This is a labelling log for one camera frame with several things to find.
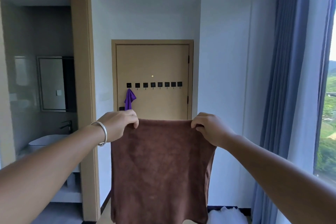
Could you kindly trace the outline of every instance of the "person's left arm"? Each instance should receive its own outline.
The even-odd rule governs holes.
[[[119,139],[127,124],[139,125],[133,110],[107,113],[99,121],[107,129],[108,142]],[[74,168],[104,139],[101,126],[88,125],[0,170],[1,223],[31,223]]]

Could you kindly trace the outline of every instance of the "faucet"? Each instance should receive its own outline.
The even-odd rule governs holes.
[[[63,121],[62,123],[65,123],[67,122],[68,124],[60,127],[60,129],[62,128],[66,128],[66,127],[69,127],[69,134],[71,134],[73,132],[73,128],[72,128],[72,120],[67,120],[67,121]]]

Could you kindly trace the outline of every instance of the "floor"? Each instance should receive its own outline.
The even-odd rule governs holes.
[[[113,224],[111,221],[111,200],[108,202],[108,204],[105,207],[105,210],[103,211],[99,221],[97,224]],[[182,224],[193,224],[195,222],[190,221],[190,220],[185,220]]]
[[[82,204],[49,203],[31,224],[82,224]]]

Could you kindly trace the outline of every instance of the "sheer white curtain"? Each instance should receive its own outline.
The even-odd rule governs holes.
[[[320,61],[329,0],[310,0],[306,48],[288,160],[313,173],[317,129]],[[278,212],[276,224],[290,222]]]

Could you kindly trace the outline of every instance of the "silver bracelet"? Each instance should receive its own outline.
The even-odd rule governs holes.
[[[107,131],[106,131],[106,128],[105,128],[104,124],[101,123],[101,122],[99,122],[99,121],[92,122],[91,125],[93,125],[93,124],[99,124],[102,127],[102,129],[104,130],[105,141],[98,144],[99,146],[104,146],[107,143]]]

